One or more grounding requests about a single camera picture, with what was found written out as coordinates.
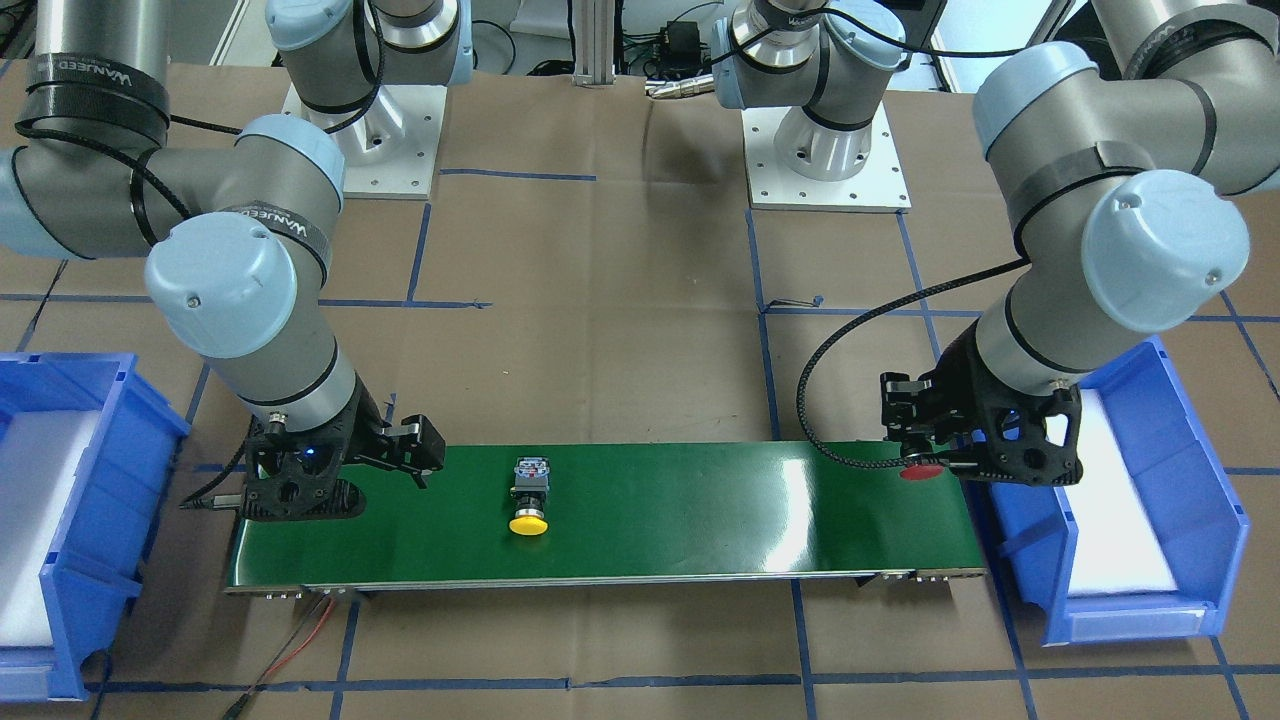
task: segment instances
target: blue tape line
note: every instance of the blue tape line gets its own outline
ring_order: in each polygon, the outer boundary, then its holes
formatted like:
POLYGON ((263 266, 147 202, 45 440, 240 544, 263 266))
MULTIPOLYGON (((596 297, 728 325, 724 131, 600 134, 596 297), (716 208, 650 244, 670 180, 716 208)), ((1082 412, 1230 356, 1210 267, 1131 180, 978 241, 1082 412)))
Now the blue tape line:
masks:
POLYGON ((813 676, 817 685, 863 685, 890 683, 977 683, 987 680, 1016 680, 1012 670, 951 670, 936 673, 819 673, 813 676))
POLYGON ((1089 678, 1188 678, 1221 675, 1219 665, 1130 665, 1116 667, 1052 667, 1028 670, 1034 680, 1079 680, 1089 678))
POLYGON ((342 635, 342 660, 338 661, 338 689, 333 693, 333 702, 329 705, 329 720, 342 717, 342 693, 347 683, 347 671, 351 670, 351 651, 356 647, 356 625, 360 624, 360 603, 352 602, 347 611, 347 630, 342 635))
POLYGON ((764 360, 764 396, 769 404, 769 437, 782 439, 782 423, 778 419, 778 388, 773 382, 773 351, 769 350, 769 324, 763 313, 755 319, 760 331, 760 357, 764 360))
MULTIPOLYGON (((0 300, 13 300, 19 302, 40 302, 44 297, 44 295, 27 292, 0 293, 0 300)), ((49 301, 147 304, 151 302, 151 299, 138 295, 51 295, 49 296, 49 301)), ((493 305, 493 302, 485 302, 483 300, 355 300, 342 297, 321 297, 319 302, 323 307, 415 307, 433 310, 451 310, 460 307, 483 310, 493 305)))
POLYGON ((1005 634, 1009 637, 1009 652, 1014 657, 1014 671, 1018 674, 1018 685, 1023 692, 1027 717, 1028 720, 1039 720, 1039 714, 1036 711, 1036 697, 1032 694, 1030 675, 1027 670, 1027 662, 1023 660, 1021 644, 1018 642, 1018 626, 1014 624, 1014 612, 1009 603, 1009 589, 1000 571, 1000 543, 996 542, 996 521, 991 496, 983 492, 986 488, 979 489, 974 483, 963 482, 960 486, 969 507, 973 510, 978 527, 978 539, 987 555, 987 566, 991 568, 991 583, 1000 605, 1000 619, 1005 624, 1005 634))
POLYGON ((1235 711, 1240 714, 1240 720, 1249 720, 1249 710, 1244 707, 1244 696, 1240 694, 1240 685, 1235 682, 1235 673, 1231 671, 1231 664, 1226 661, 1226 652, 1222 651, 1222 643, 1216 637, 1210 639, 1213 643, 1213 655, 1217 656, 1217 665, 1226 679, 1226 688, 1231 691, 1231 700, 1235 701, 1235 711))
POLYGON ((1267 368, 1266 360, 1263 360, 1262 354, 1258 352, 1258 346, 1253 343, 1253 338, 1249 336, 1249 329, 1245 328, 1244 323, 1239 320, 1240 314, 1235 311, 1235 304, 1231 302, 1231 297, 1226 295, 1225 290, 1219 295, 1222 296, 1222 302, 1226 304, 1226 311, 1231 314, 1233 319, 1235 319, 1235 328, 1240 331, 1240 337, 1244 338, 1244 345, 1247 345, 1249 347, 1249 352, 1253 354, 1253 360, 1258 364, 1258 368, 1262 368, 1262 374, 1267 377, 1267 384, 1271 386, 1271 395, 1276 396, 1276 400, 1280 400, 1280 388, 1276 388, 1275 375, 1271 374, 1271 369, 1267 368))
POLYGON ((803 680, 800 675, 636 675, 613 678, 609 680, 594 680, 588 683, 570 683, 570 689, 593 688, 707 688, 727 685, 799 685, 803 680))
MULTIPOLYGON (((906 264, 911 268, 911 282, 915 283, 916 292, 924 290, 924 281, 920 278, 920 266, 915 261, 915 250, 911 249, 911 236, 906 232, 906 215, 899 210, 897 229, 902 236, 902 249, 906 250, 906 264)), ((929 316, 929 300, 920 299, 920 310, 924 310, 924 331, 929 334, 929 346, 933 348, 933 359, 942 357, 942 346, 938 343, 938 331, 933 327, 933 318, 929 316)))
MULTIPOLYGON (((36 292, 5 292, 0 293, 0 300, 17 300, 40 302, 44 293, 36 292)), ((151 302, 146 295, 50 295, 50 302, 151 302)))
MULTIPOLYGON (((1233 665, 1236 675, 1280 675, 1280 665, 1233 665)), ((1115 667, 1047 667, 1027 670, 1034 680, 1091 678, 1189 678, 1222 674, 1220 665, 1138 665, 1115 667)), ((899 683, 980 683, 1015 680, 1016 670, 942 670, 931 673, 813 673, 813 685, 863 685, 899 683)), ((608 688, 673 688, 727 685, 804 685, 804 675, 635 675, 575 683, 571 678, 412 678, 379 680, 288 680, 260 685, 265 692, 379 692, 379 691, 564 691, 608 688)), ((204 693, 244 692, 248 685, 218 683, 105 682, 86 683, 91 692, 113 693, 204 693)))
POLYGON ((751 279, 755 282, 755 309, 768 311, 764 305, 764 281, 760 279, 760 249, 755 242, 755 217, 746 209, 746 246, 751 250, 751 279))
POLYGON ((422 204, 422 222, 417 227, 417 249, 413 251, 413 270, 408 274, 408 291, 404 293, 404 301, 412 302, 413 296, 417 295, 417 282, 422 272, 422 258, 426 256, 426 228, 431 224, 431 204, 422 204))
POLYGON ((187 424, 196 421, 196 411, 200 410, 200 401, 205 397, 205 386, 209 384, 209 363, 205 363, 200 368, 200 379, 196 380, 196 388, 191 391, 191 402, 187 404, 187 424))
MULTIPOLYGON (((0 70, 0 77, 4 77, 4 72, 3 70, 0 70)), ((110 652, 106 653, 104 661, 105 661, 106 666, 102 669, 101 689, 97 692, 97 698, 93 701, 93 711, 90 712, 88 720, 97 720, 99 716, 102 714, 102 700, 106 698, 106 693, 109 692, 108 687, 111 683, 111 670, 114 667, 111 665, 111 653, 110 652)))
POLYGON ((480 168, 444 168, 442 176, 484 176, 490 178, 518 178, 518 179, 561 179, 595 182, 595 176, 576 176, 568 173, 521 173, 515 170, 484 170, 480 168))
POLYGON ((1222 468, 1228 475, 1280 475, 1280 468, 1222 468))
POLYGON ((804 708, 809 720, 818 720, 818 700, 813 692, 813 665, 809 661, 809 626, 804 619, 804 591, 800 580, 791 580, 791 610, 796 616, 796 643, 800 646, 800 684, 804 687, 804 708))

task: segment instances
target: white foam insert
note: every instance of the white foam insert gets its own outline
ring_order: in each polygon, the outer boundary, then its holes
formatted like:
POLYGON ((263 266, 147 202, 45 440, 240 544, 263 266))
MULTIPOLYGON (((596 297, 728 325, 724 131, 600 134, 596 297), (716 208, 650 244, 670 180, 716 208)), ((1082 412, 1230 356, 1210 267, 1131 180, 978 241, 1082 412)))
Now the white foam insert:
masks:
POLYGON ((1098 391, 1082 389, 1080 400, 1084 478, 1064 488, 1079 528, 1068 596, 1176 591, 1098 391))
POLYGON ((97 410, 20 413, 0 439, 0 647, 51 647, 40 568, 97 410))

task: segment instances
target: black wire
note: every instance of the black wire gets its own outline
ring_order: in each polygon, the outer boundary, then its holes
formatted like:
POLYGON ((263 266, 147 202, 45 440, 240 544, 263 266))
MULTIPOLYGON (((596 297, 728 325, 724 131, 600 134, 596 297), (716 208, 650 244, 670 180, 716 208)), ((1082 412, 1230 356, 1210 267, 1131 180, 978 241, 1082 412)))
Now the black wire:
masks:
POLYGON ((676 19, 673 19, 671 22, 673 22, 673 23, 680 22, 680 18, 687 15, 689 13, 692 13, 694 10, 696 10, 699 8, 710 8, 712 5, 723 5, 723 4, 724 4, 724 0, 713 0, 712 3, 700 3, 698 5, 694 5, 690 9, 685 10, 684 13, 680 13, 678 15, 676 15, 676 19))
POLYGON ((796 18, 796 19, 803 19, 803 18, 812 18, 814 15, 835 15, 837 18, 847 20, 849 23, 852 23, 854 27, 856 27, 858 29, 860 29, 860 31, 865 32, 867 35, 874 37, 876 40, 879 40, 881 42, 887 42, 887 44, 892 45, 893 47, 897 47, 900 50, 906 50, 906 51, 910 51, 910 53, 923 53, 923 54, 931 55, 933 58, 961 58, 961 59, 1010 58, 1010 56, 1016 55, 1016 54, 1021 53, 1023 50, 1025 50, 1025 47, 1016 47, 1016 49, 1012 49, 1012 50, 984 50, 984 51, 934 50, 932 47, 920 47, 918 45, 908 45, 906 42, 902 42, 901 40, 897 40, 896 37, 890 37, 890 36, 887 36, 887 35, 877 31, 876 28, 870 27, 869 24, 864 23, 863 20, 859 20, 858 18, 850 15, 849 13, 846 13, 844 10, 837 10, 836 8, 814 8, 812 10, 801 10, 801 12, 799 12, 799 13, 791 15, 791 17, 796 18))
POLYGON ((49 299, 54 295, 54 287, 58 284, 58 281, 61 279, 63 272, 67 270, 67 260, 63 260, 58 264, 58 272, 54 273, 54 279, 49 283, 49 290, 45 291, 45 296, 40 299, 40 305, 36 306, 36 314, 32 315, 31 322, 27 323, 27 332, 23 337, 36 337, 36 325, 40 324, 40 316, 45 314, 45 306, 49 305, 49 299))
POLYGON ((507 69, 502 70, 502 74, 509 73, 511 68, 513 68, 516 65, 516 38, 512 37, 509 32, 507 32, 507 28, 502 27, 500 24, 498 24, 498 23, 495 23, 493 20, 471 20, 471 24, 493 26, 493 27, 500 29, 502 33, 507 36, 507 42, 511 44, 511 61, 507 63, 507 69))
POLYGON ((241 459, 244 457, 244 443, 246 441, 248 441, 248 434, 251 432, 253 432, 252 416, 248 419, 248 429, 244 430, 244 439, 241 441, 241 446, 236 448, 236 454, 232 455, 232 459, 228 460, 225 465, 223 465, 223 469, 219 470, 216 475, 214 475, 214 479, 201 486, 200 489, 197 489, 196 492, 182 498, 182 502, 178 503, 179 507, 189 505, 200 500, 201 497, 205 497, 206 495, 214 492, 214 489, 218 488, 218 486, 223 484, 223 482, 227 478, 229 478, 232 473, 236 471, 236 465, 239 465, 241 459))
MULTIPOLYGON (((982 270, 980 273, 973 273, 972 275, 965 275, 963 278, 956 278, 954 281, 947 281, 932 287, 927 287, 924 290, 919 290, 916 292, 913 292, 911 295, 908 295, 905 297, 899 297, 892 302, 886 302, 879 307, 869 310, 854 318, 844 327, 841 327, 838 331, 831 333, 831 337, 823 341, 823 343, 818 346, 818 350, 813 352, 813 356, 809 357, 809 361, 805 363, 804 370, 800 372, 800 382, 796 383, 796 416, 800 419, 800 429, 804 430, 804 437, 808 438, 809 442, 813 443, 815 448, 818 448, 818 452, 823 454, 826 457, 836 462, 840 462, 841 465, 858 468, 859 470, 884 470, 888 468, 901 468, 906 465, 906 459, 904 457, 897 457, 892 460, 856 460, 854 457, 845 457, 844 455, 837 454, 835 450, 827 447, 827 445, 824 445, 820 439, 818 439, 818 433, 813 429, 813 425, 809 424, 809 411, 805 407, 805 396, 809 389, 809 375, 813 374, 813 369, 818 366, 818 361, 822 360, 823 355, 826 355, 827 351, 832 348, 832 346, 840 342, 840 338, 854 332, 855 329, 858 329, 860 325, 863 325, 869 320, 874 320, 876 318, 879 318, 886 313, 897 310, 904 305, 919 302, 920 300, 924 300, 925 297, 932 297, 934 295, 938 295, 940 292, 946 292, 948 290, 955 290, 957 287, 973 284, 975 282, 993 278, 996 275, 1002 275, 1005 273, 1016 270, 1019 268, 1025 268, 1029 264, 1030 260, 1027 260, 1025 258, 1019 258, 1018 260, 1012 260, 1010 263, 1005 263, 1004 265, 997 265, 995 268, 982 270)), ((937 456, 929 456, 929 455, 920 456, 916 460, 924 464, 942 464, 942 461, 937 456)))
MULTIPOLYGON (((791 15, 791 17, 795 18, 795 19, 803 19, 803 18, 812 18, 814 15, 835 15, 837 18, 842 18, 842 19, 852 23, 854 27, 856 27, 856 28, 867 32, 868 35, 870 35, 872 37, 874 37, 874 38, 877 38, 877 40, 879 40, 882 42, 887 42, 887 44, 892 45, 893 47, 897 47, 900 50, 908 50, 910 53, 923 53, 923 54, 929 55, 932 58, 966 58, 966 59, 1009 58, 1009 56, 1016 55, 1016 54, 1021 53, 1023 50, 1025 50, 1025 47, 1018 47, 1018 49, 1014 49, 1014 50, 991 50, 991 51, 982 51, 982 53, 970 53, 970 51, 960 51, 960 50, 934 50, 932 47, 920 47, 920 46, 916 46, 916 45, 908 45, 906 42, 902 42, 901 40, 890 37, 890 36, 887 36, 887 35, 877 31, 876 28, 873 28, 873 27, 868 26, 867 23, 859 20, 858 18, 850 15, 849 13, 845 13, 842 10, 837 10, 835 8, 814 8, 812 10, 801 10, 801 12, 799 12, 799 13, 791 15)), ((708 69, 708 68, 710 68, 710 67, 713 67, 713 65, 716 65, 716 64, 718 64, 718 63, 721 63, 723 60, 727 60, 727 59, 730 59, 730 58, 732 58, 735 55, 742 55, 742 54, 746 53, 746 50, 750 46, 753 46, 756 42, 764 40, 764 37, 767 35, 769 35, 772 32, 777 32, 780 29, 786 29, 786 28, 769 27, 769 28, 762 29, 760 32, 758 32, 758 33, 753 35, 751 37, 749 37, 745 42, 740 44, 737 47, 733 47, 732 50, 730 50, 727 53, 723 53, 723 54, 721 54, 721 55, 718 55, 716 58, 712 58, 710 60, 707 60, 705 63, 701 64, 701 67, 699 69, 705 70, 705 69, 708 69)))
POLYGON ((378 102, 378 94, 383 88, 383 72, 387 69, 387 46, 385 38, 383 37, 383 20, 379 19, 378 10, 374 10, 370 15, 374 18, 374 37, 378 38, 378 70, 374 73, 374 87, 369 91, 369 96, 365 99, 365 102, 360 106, 360 110, 357 110, 355 115, 333 127, 325 128, 325 132, 329 135, 344 131, 358 123, 360 118, 364 118, 365 113, 374 106, 374 102, 378 102))
POLYGON ((32 128, 19 124, 14 127, 14 131, 17 131, 18 135, 20 135, 22 137, 29 140, 58 140, 60 142, 67 142, 69 145, 78 145, 88 150, 93 150, 95 152, 106 155, 108 158, 115 160, 116 163, 120 163, 122 165, 131 168, 134 173, 142 176, 142 179, 145 179, 147 184, 156 188, 156 192, 159 192, 161 197, 164 197, 165 200, 169 201, 170 205, 173 205, 173 209, 177 210, 179 215, 182 215, 182 219, 186 220, 192 217, 191 210, 182 201, 182 199, 178 197, 178 193, 169 190, 169 186, 161 182, 160 178, 157 178, 155 173, 148 170, 146 164, 138 160, 137 158, 125 155, 124 152, 116 150, 115 147, 111 147, 105 142, 99 142, 91 137, 84 137, 82 135, 64 132, 60 129, 32 128))
POLYGON ((280 646, 280 650, 275 652, 275 657, 273 657, 271 661, 266 664, 266 667, 261 673, 259 673, 257 679, 253 680, 253 684, 250 685, 248 689, 244 691, 244 693, 241 694, 239 698, 236 702, 233 702, 230 707, 227 708, 225 712, 223 712, 223 720, 236 720, 237 717, 239 717, 241 712, 244 711, 244 706, 248 705, 250 698, 261 692, 260 685, 262 684, 262 680, 266 679, 268 670, 270 670, 273 665, 275 665, 276 662, 279 662, 282 657, 284 657, 284 651, 289 650, 289 646, 293 644, 293 641, 296 641, 298 635, 302 634, 302 628, 306 628, 307 621, 311 620, 311 616, 316 614, 316 610, 320 610, 326 598, 324 596, 316 597, 316 601, 311 605, 311 607, 308 607, 307 611, 302 614, 302 619, 298 620, 298 624, 293 628, 293 633, 289 634, 289 639, 284 641, 284 644, 280 646))
POLYGON ((182 115, 169 115, 169 119, 178 123, 179 126, 191 126, 200 129, 210 129, 214 132, 223 132, 227 135, 239 135, 244 132, 244 128, 233 128, 230 126, 220 126, 218 123, 210 123, 206 120, 197 120, 195 118, 184 118, 182 115))

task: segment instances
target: metal base plate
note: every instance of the metal base plate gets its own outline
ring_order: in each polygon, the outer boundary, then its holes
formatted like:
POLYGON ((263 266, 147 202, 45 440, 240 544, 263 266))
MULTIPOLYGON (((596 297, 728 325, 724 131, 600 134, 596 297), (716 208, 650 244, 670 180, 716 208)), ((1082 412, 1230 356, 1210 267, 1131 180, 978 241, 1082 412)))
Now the metal base plate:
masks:
POLYGON ((888 127, 884 105, 872 120, 872 150, 861 172, 840 182, 809 179, 786 167, 773 149, 773 135, 790 108, 742 110, 746 177, 751 206, 773 210, 896 213, 911 206, 906 178, 888 127))
MULTIPOLYGON (((438 85, 388 85, 384 90, 404 114, 404 143, 380 163, 348 163, 343 195, 378 200, 430 200, 448 88, 438 85)), ((293 86, 289 86, 289 94, 284 99, 283 111, 302 114, 302 101, 293 86)))

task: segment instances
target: cable connector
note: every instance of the cable connector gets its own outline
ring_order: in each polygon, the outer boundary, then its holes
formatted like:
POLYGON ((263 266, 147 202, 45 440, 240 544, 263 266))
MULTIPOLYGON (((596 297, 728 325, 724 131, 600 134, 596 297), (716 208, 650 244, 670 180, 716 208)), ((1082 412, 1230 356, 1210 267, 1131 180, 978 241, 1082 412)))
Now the cable connector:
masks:
POLYGON ((239 510, 241 500, 242 496, 238 492, 230 495, 206 495, 205 497, 188 500, 178 507, 182 510, 239 510))
POLYGON ((698 76, 689 79, 668 82, 650 88, 649 97, 654 100, 678 100, 707 92, 716 92, 716 76, 698 76))

